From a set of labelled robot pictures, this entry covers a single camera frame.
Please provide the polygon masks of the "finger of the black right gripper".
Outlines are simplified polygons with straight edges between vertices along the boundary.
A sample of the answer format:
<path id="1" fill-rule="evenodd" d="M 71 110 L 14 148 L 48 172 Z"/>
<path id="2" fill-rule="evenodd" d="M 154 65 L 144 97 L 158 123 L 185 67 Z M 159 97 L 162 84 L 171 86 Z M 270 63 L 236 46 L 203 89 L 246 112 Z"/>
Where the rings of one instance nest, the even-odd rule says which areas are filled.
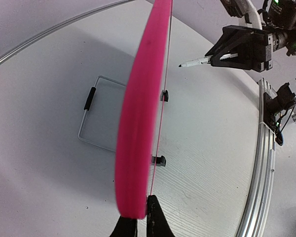
<path id="1" fill-rule="evenodd" d="M 237 46 L 232 46 L 237 42 L 239 32 L 223 32 L 222 36 L 212 46 L 212 48 L 205 54 L 205 57 L 212 58 L 221 53 L 220 58 L 236 58 L 239 56 Z"/>

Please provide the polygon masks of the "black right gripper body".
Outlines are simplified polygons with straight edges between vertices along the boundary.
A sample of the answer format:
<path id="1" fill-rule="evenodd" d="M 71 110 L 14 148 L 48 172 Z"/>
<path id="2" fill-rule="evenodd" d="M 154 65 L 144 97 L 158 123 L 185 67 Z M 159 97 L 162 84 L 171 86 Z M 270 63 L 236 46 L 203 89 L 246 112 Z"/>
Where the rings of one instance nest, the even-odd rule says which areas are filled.
<path id="1" fill-rule="evenodd" d="M 286 48 L 287 56 L 296 56 L 296 0 L 265 0 L 257 9 L 262 30 L 229 25 L 222 32 L 239 32 L 239 37 L 253 38 L 255 68 L 268 71 L 273 67 L 272 54 Z"/>

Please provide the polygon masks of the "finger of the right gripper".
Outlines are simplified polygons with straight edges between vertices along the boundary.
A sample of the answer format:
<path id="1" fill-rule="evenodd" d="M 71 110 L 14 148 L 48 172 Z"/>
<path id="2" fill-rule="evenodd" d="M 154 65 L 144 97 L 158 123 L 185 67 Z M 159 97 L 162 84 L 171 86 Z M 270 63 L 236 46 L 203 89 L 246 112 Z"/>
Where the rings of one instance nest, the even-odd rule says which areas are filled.
<path id="1" fill-rule="evenodd" d="M 237 42 L 233 43 L 232 46 L 237 46 L 238 57 L 219 62 L 221 56 L 221 53 L 219 53 L 217 56 L 211 58 L 211 66 L 253 70 L 255 68 L 253 38 L 239 37 Z"/>

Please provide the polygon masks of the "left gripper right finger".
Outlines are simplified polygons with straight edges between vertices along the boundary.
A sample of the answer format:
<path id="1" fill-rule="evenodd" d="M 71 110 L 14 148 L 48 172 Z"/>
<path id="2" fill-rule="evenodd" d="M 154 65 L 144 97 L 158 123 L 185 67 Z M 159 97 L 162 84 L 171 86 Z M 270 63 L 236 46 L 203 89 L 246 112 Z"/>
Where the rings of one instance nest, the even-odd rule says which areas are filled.
<path id="1" fill-rule="evenodd" d="M 147 236 L 174 237 L 156 195 L 148 196 L 147 200 Z"/>

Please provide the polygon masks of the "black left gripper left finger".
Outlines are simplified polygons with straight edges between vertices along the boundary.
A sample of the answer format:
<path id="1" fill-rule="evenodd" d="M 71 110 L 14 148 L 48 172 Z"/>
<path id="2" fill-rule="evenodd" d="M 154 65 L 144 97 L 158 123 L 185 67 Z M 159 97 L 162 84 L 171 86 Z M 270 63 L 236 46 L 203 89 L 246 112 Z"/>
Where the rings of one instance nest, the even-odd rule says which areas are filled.
<path id="1" fill-rule="evenodd" d="M 137 237 L 138 220 L 120 216 L 110 237 Z"/>

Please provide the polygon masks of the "green whiteboard marker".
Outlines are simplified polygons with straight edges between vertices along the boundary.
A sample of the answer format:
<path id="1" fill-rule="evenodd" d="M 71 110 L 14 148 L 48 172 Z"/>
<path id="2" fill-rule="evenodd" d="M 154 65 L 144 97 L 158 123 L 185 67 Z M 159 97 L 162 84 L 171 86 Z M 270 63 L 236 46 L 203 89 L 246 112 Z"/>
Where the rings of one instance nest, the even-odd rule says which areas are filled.
<path id="1" fill-rule="evenodd" d="M 179 68 L 188 68 L 188 67 L 199 66 L 202 64 L 211 64 L 212 57 L 213 57 L 212 55 L 209 55 L 209 56 L 204 56 L 204 57 L 197 58 L 194 60 L 190 60 L 190 61 L 179 64 L 178 67 Z M 227 60 L 227 59 L 231 59 L 231 58 L 236 58 L 236 57 L 238 57 L 238 53 L 224 54 L 223 56 L 220 57 L 219 62 Z"/>

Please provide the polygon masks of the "pink-framed whiteboard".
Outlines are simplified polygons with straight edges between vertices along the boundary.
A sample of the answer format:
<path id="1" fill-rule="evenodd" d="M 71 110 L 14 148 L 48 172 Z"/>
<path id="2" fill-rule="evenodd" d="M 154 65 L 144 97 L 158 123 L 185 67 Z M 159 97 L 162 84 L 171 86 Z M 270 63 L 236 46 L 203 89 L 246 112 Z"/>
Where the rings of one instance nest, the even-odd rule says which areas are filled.
<path id="1" fill-rule="evenodd" d="M 115 153 L 115 197 L 120 215 L 143 219 L 164 69 L 171 0 L 156 0 L 126 86 Z"/>

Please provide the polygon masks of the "left whiteboard stand foot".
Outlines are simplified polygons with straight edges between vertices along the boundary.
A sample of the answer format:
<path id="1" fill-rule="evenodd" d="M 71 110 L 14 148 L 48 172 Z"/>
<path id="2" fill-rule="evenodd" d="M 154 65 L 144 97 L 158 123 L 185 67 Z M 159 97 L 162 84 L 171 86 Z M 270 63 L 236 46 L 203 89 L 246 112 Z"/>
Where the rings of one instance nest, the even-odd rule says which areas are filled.
<path id="1" fill-rule="evenodd" d="M 166 157 L 165 156 L 159 156 L 159 157 L 152 156 L 151 163 L 156 166 L 165 167 L 166 166 Z"/>

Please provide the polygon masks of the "whiteboard stand foot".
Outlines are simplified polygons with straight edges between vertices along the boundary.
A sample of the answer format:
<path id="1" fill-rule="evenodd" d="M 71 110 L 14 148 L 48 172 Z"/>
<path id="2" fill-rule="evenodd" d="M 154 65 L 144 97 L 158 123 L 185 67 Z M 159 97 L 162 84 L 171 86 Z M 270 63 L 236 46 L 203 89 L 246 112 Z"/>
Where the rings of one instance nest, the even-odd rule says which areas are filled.
<path id="1" fill-rule="evenodd" d="M 168 102 L 168 100 L 169 100 L 168 90 L 162 90 L 160 95 L 160 101 Z"/>
<path id="2" fill-rule="evenodd" d="M 165 156 L 159 156 L 159 157 L 152 156 L 151 163 L 156 166 L 165 167 L 166 166 L 166 157 Z"/>

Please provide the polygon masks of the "right whiteboard stand foot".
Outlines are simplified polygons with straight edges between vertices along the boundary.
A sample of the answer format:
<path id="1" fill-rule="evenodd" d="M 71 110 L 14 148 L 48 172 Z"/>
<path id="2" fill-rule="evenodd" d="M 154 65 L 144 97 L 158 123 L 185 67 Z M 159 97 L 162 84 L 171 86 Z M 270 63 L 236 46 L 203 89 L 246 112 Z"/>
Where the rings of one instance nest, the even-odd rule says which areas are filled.
<path id="1" fill-rule="evenodd" d="M 162 90 L 160 95 L 160 101 L 168 102 L 168 100 L 169 100 L 168 90 Z"/>

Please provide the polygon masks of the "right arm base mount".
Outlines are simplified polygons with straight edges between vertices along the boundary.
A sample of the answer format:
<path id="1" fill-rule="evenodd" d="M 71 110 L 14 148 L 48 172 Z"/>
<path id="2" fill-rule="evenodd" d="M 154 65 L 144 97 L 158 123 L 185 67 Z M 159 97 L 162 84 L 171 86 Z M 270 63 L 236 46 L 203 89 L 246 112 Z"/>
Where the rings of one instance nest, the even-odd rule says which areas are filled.
<path id="1" fill-rule="evenodd" d="M 280 130 L 280 122 L 286 116 L 289 109 L 296 105 L 296 92 L 290 88 L 290 83 L 283 84 L 276 92 L 276 97 L 271 98 L 267 92 L 262 93 L 263 122 L 275 134 L 275 142 L 282 146 L 284 138 Z"/>

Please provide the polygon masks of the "aluminium front rail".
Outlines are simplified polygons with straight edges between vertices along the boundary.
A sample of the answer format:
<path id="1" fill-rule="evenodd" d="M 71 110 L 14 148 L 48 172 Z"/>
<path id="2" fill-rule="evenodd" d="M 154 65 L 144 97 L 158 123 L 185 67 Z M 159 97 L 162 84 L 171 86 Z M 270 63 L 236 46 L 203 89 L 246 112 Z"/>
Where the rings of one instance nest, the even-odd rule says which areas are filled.
<path id="1" fill-rule="evenodd" d="M 237 237 L 261 237 L 269 212 L 275 174 L 275 133 L 264 121 L 266 100 L 264 95 L 275 95 L 265 79 L 259 85 L 259 124 L 256 154 L 247 201 L 236 232 Z"/>

